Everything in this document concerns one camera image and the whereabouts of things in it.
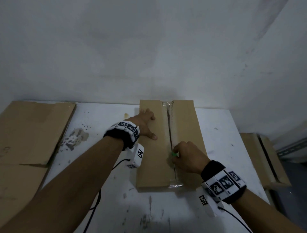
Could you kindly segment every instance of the hand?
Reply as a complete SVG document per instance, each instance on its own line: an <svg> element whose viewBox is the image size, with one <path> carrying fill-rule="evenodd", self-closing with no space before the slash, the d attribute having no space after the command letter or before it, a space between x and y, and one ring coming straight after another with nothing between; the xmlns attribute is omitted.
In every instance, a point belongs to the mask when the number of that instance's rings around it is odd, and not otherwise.
<svg viewBox="0 0 307 233"><path fill-rule="evenodd" d="M126 121L131 121L132 123L136 124L137 126L140 127L140 135L145 135L153 140L157 140L158 137L152 133L148 126L147 123L149 120L155 120L156 118L154 117L153 112L151 112L149 109L146 109L146 112L144 113L144 110L141 109L140 113L134 117L130 117L126 119Z"/></svg>
<svg viewBox="0 0 307 233"><path fill-rule="evenodd" d="M201 174L210 161L207 155L192 142L180 142L173 151L179 152L179 157L172 158L173 164L186 172Z"/></svg>

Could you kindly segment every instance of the brown cardboard box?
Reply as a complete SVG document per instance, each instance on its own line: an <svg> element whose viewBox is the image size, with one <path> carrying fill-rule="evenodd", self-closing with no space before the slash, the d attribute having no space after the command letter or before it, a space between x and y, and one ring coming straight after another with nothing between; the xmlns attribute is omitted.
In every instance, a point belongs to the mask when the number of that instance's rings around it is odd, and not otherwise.
<svg viewBox="0 0 307 233"><path fill-rule="evenodd" d="M144 147L144 157L137 170L137 190L176 191L178 189L169 187L178 185L183 185L181 190L195 190L201 185L201 177L178 168L175 170L171 162L171 142L174 147L180 141L192 141L206 153L193 101L163 104L162 101L141 100L140 109L147 108L155 114L156 120L150 121L148 127L158 136L158 140L144 136L139 138L139 143Z"/></svg>
<svg viewBox="0 0 307 233"><path fill-rule="evenodd" d="M262 186L274 190L291 186L270 140L255 133L240 135Z"/></svg>
<svg viewBox="0 0 307 233"><path fill-rule="evenodd" d="M0 115L0 227L36 194L75 103L13 101Z"/></svg>

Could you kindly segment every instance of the black cable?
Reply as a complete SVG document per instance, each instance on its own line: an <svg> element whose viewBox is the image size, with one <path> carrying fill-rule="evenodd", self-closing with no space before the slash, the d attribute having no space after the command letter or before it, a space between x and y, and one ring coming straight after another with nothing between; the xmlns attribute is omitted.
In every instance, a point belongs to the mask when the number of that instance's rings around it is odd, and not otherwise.
<svg viewBox="0 0 307 233"><path fill-rule="evenodd" d="M118 164L116 164L116 165L112 168L112 170L113 170L114 168L116 168L122 161L119 161ZM92 220L92 218L93 218L93 215L94 215L94 213L95 213L95 210L96 210L96 208L97 208L97 206L98 206L98 204L99 204L99 202L100 202L100 199L101 199L101 189L99 190L98 198L97 198L97 201L96 201L95 206L94 206L93 208L90 208L90 210L92 210L92 214L91 214L90 219L88 220L88 222L87 222L87 224L86 224L86 227L85 227L83 233L86 233L86 231L87 231L87 229L88 229L88 226L90 225L91 220Z"/></svg>
<svg viewBox="0 0 307 233"><path fill-rule="evenodd" d="M236 216L234 216L232 213L230 213L228 210L225 210L224 208L222 208L222 207L217 207L218 209L220 209L220 210L224 210L224 211L226 211L227 213L229 213L231 216L233 216L235 219L237 219L245 228L246 228L246 230L248 230L249 231L249 233L252 233L251 231L250 231L250 229L248 229L248 227L247 226L245 226L245 224L244 223L242 223L241 221L240 221L240 219L238 219Z"/></svg>

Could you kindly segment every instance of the gray floor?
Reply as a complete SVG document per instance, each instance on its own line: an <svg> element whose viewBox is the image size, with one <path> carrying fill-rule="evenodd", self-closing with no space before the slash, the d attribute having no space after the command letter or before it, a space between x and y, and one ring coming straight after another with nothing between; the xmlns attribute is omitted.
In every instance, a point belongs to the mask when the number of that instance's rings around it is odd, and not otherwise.
<svg viewBox="0 0 307 233"><path fill-rule="evenodd" d="M292 187L279 190L278 196L285 215L307 231L307 166L282 162Z"/></svg>

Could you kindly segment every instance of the wall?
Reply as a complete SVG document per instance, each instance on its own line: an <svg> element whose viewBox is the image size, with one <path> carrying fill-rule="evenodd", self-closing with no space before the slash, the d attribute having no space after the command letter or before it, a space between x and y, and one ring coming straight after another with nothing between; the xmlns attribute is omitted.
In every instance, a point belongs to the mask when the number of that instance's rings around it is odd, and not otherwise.
<svg viewBox="0 0 307 233"><path fill-rule="evenodd" d="M304 0L0 2L12 99L192 99L276 139L306 119Z"/></svg>

